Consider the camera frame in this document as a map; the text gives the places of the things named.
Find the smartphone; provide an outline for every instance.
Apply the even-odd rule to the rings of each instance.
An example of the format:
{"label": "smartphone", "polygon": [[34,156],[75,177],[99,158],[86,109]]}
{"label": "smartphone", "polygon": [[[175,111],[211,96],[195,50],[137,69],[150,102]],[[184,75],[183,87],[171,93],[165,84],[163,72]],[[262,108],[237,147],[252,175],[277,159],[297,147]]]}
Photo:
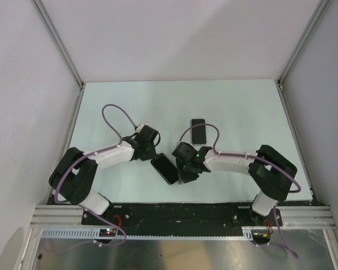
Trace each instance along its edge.
{"label": "smartphone", "polygon": [[[205,120],[192,119],[190,121],[191,127],[197,124],[205,124]],[[192,128],[190,130],[190,137],[192,139],[192,145],[206,145],[207,144],[206,126],[201,125],[200,127]]]}
{"label": "smartphone", "polygon": [[159,154],[151,160],[151,164],[169,185],[179,180],[178,170],[166,155]]}

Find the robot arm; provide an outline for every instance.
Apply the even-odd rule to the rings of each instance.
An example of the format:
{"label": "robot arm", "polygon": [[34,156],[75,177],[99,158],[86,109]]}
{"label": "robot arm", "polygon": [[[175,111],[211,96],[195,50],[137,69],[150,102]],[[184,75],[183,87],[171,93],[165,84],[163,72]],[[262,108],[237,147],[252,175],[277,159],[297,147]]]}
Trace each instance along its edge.
{"label": "robot arm", "polygon": [[[123,138],[123,142],[116,148],[94,152],[93,155],[80,161],[74,167],[78,171],[76,173],[71,171],[63,182],[59,191],[60,195],[72,205],[81,205],[98,215],[106,211],[110,207],[110,201],[91,190],[96,171],[121,162],[138,159],[150,160],[157,155],[154,140],[159,135],[158,131],[148,126],[147,123],[139,125],[135,131],[133,136]],[[50,186],[57,188],[70,166],[86,154],[76,147],[68,149],[49,179]]]}
{"label": "robot arm", "polygon": [[180,183],[195,181],[199,173],[224,170],[251,176],[261,191],[255,197],[250,214],[259,223],[268,216],[278,201],[285,201],[292,185],[285,175],[274,168],[268,168],[265,163],[250,159],[248,156],[259,156],[280,167],[291,177],[297,168],[285,157],[268,145],[262,145],[257,151],[232,152],[228,155],[218,155],[212,147],[201,147],[197,151],[188,143],[180,142],[172,153],[176,158]]}

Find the white tabletop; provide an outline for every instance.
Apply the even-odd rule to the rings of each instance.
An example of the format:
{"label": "white tabletop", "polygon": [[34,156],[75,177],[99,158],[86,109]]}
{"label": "white tabletop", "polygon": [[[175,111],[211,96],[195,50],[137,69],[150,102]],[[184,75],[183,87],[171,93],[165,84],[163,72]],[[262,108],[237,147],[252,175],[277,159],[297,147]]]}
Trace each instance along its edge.
{"label": "white tabletop", "polygon": [[[113,103],[124,108],[136,124],[148,122],[161,134],[157,153],[171,155],[192,118],[216,125],[224,151],[257,150],[271,145],[298,168],[300,193],[289,200],[311,200],[310,189],[273,80],[192,80],[160,82],[87,83],[71,146],[82,151],[101,149],[118,142],[101,117],[101,108]],[[106,117],[122,136],[134,130],[115,108]],[[216,132],[207,127],[207,145]],[[185,137],[190,142],[190,133]],[[203,173],[198,180],[168,185],[150,161],[131,161],[96,174],[93,189],[113,202],[169,203],[252,201],[259,188],[247,175]]]}

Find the wall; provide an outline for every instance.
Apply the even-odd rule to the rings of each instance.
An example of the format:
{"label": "wall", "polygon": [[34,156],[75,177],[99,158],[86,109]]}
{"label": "wall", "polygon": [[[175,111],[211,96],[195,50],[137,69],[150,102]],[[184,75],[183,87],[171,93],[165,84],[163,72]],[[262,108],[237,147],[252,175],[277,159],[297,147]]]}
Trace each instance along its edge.
{"label": "wall", "polygon": [[314,188],[338,223],[338,0],[284,83]]}
{"label": "wall", "polygon": [[43,0],[85,81],[277,79],[319,0]]}
{"label": "wall", "polygon": [[0,269],[48,189],[78,88],[30,1],[0,1]]}

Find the white panel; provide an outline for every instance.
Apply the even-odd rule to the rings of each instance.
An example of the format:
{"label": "white panel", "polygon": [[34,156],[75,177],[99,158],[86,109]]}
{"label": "white panel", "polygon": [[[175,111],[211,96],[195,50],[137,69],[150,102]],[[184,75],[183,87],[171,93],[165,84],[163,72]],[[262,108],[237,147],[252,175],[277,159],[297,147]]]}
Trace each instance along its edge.
{"label": "white panel", "polygon": [[45,198],[77,91],[30,1],[0,1],[0,269]]}
{"label": "white panel", "polygon": [[333,1],[284,90],[319,199],[338,225],[338,1]]}
{"label": "white panel", "polygon": [[[88,83],[71,145],[100,149],[118,142],[101,117],[107,103],[122,106],[136,124],[148,122],[161,133],[157,153],[171,161],[177,140],[192,118],[204,118],[221,132],[222,150],[257,150],[269,144],[299,169],[296,180],[303,191],[290,200],[310,200],[308,183],[273,80],[205,80]],[[123,136],[134,129],[115,108],[105,112]],[[207,128],[208,145],[216,132]],[[203,173],[195,182],[169,186],[149,161],[132,161],[97,173],[94,190],[114,202],[220,202],[252,201],[259,192],[248,176],[229,172]]]}
{"label": "white panel", "polygon": [[319,0],[44,0],[86,81],[278,79]]}

